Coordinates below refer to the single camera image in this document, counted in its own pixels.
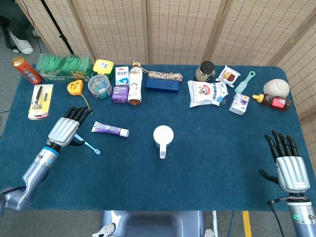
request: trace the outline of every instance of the small purple carton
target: small purple carton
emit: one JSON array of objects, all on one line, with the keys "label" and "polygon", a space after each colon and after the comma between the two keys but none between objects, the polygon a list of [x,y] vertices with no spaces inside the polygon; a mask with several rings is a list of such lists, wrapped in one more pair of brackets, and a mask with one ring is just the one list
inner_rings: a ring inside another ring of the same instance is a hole
[{"label": "small purple carton", "polygon": [[115,86],[113,89],[112,100],[114,103],[127,103],[128,87]]}]

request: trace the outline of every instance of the person's leg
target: person's leg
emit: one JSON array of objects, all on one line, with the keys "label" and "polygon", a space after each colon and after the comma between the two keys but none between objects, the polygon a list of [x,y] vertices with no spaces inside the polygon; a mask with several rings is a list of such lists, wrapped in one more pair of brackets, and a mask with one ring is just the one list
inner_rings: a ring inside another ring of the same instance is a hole
[{"label": "person's leg", "polygon": [[30,26],[30,22],[16,3],[12,0],[0,0],[0,16],[10,21],[10,27],[15,37],[19,40],[26,40],[25,31]]}]

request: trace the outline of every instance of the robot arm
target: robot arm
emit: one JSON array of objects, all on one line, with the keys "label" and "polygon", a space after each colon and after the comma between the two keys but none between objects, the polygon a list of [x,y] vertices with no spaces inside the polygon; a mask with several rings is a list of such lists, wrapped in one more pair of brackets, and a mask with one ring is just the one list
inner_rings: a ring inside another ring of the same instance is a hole
[{"label": "robot arm", "polygon": [[292,216],[292,221],[297,237],[316,237],[316,221],[311,201],[305,197],[305,192],[311,187],[307,176],[305,163],[299,156],[295,141],[289,135],[284,137],[272,130],[275,143],[269,135],[265,135],[274,158],[278,177],[259,170],[260,174],[288,193],[288,197],[281,197],[267,202],[272,205],[282,200],[287,205]]},{"label": "robot arm", "polygon": [[47,177],[50,167],[59,157],[60,148],[67,145],[81,146],[84,143],[84,141],[73,141],[73,137],[85,118],[91,113],[91,110],[85,111],[86,109],[87,107],[71,107],[57,121],[48,135],[46,145],[23,175],[25,186],[7,187],[0,192],[0,218],[3,215],[4,207],[23,211],[31,205],[38,186]]}]

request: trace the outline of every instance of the purple toothpaste tube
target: purple toothpaste tube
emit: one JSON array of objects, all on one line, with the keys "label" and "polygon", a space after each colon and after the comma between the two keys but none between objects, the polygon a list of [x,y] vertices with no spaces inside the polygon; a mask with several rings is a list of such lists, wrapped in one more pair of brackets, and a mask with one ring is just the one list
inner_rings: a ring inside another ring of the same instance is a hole
[{"label": "purple toothpaste tube", "polygon": [[91,132],[103,132],[116,136],[128,137],[129,131],[120,127],[109,126],[100,122],[95,122]]}]

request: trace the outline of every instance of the snack bag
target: snack bag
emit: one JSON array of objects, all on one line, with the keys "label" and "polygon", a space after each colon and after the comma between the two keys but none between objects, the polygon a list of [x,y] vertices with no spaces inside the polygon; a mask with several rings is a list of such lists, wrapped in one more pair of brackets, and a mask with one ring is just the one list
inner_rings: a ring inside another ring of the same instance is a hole
[{"label": "snack bag", "polygon": [[188,81],[190,92],[190,108],[199,105],[217,105],[228,95],[226,84],[223,82],[207,83]]},{"label": "snack bag", "polygon": [[230,87],[234,87],[234,82],[240,76],[240,73],[227,67],[225,65],[224,69],[220,73],[219,77],[215,81],[223,81]]}]

